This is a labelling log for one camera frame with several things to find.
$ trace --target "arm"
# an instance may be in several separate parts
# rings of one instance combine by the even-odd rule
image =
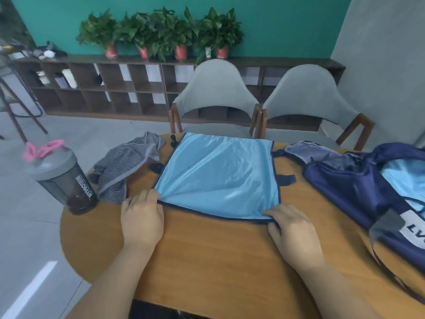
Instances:
[[[353,294],[347,281],[323,258],[316,230],[292,205],[266,210],[277,222],[268,231],[282,257],[303,279],[324,319],[382,318],[368,303]]]
[[[156,190],[144,190],[121,206],[124,247],[75,305],[67,319],[128,318],[140,276],[164,231]]]

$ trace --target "round wooden table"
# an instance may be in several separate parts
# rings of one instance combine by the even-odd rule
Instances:
[[[170,134],[160,152],[172,153]],[[274,150],[285,144],[275,143]],[[392,283],[368,250],[369,239],[352,220],[313,189],[301,168],[274,160],[278,174],[297,182],[281,187],[283,202],[304,211],[316,227],[327,261],[385,318],[424,318],[425,307]],[[142,166],[127,179],[128,195],[150,189],[158,175]],[[319,318],[299,276],[280,257],[264,225],[226,221],[164,208],[164,236],[140,278],[135,298],[216,319]],[[65,257],[93,282],[123,246],[120,205],[100,202],[87,214],[64,210],[60,239]],[[414,289],[425,293],[424,277],[378,244],[381,259]]]

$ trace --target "light blue bag lining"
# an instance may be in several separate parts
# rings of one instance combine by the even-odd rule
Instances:
[[[425,202],[425,161],[411,159],[393,160],[384,165],[381,174],[400,196]],[[425,218],[423,204],[410,200],[406,201]]]
[[[186,133],[155,189],[166,204],[212,216],[269,220],[279,204],[273,142]]]

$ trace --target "chair backrest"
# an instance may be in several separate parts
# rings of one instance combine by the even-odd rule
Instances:
[[[195,69],[189,84],[173,103],[180,116],[196,108],[228,106],[243,110],[252,118],[258,101],[233,64],[210,59]]]
[[[267,118],[303,114],[321,117],[345,129],[359,114],[343,99],[326,69],[304,64],[287,71],[263,105]]]

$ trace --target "red flower pot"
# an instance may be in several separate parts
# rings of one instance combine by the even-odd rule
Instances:
[[[187,47],[185,45],[181,45],[174,48],[174,54],[177,60],[185,60],[187,59]]]
[[[139,50],[139,53],[140,53],[140,55],[143,59],[149,58],[149,55],[147,54],[147,48],[146,47],[144,47],[144,48],[137,47],[137,49]]]
[[[115,45],[109,45],[107,49],[104,49],[104,51],[108,59],[116,59],[118,57]]]
[[[227,57],[229,56],[229,47],[224,46],[221,49],[216,48],[215,49],[215,56],[218,59],[227,59]]]

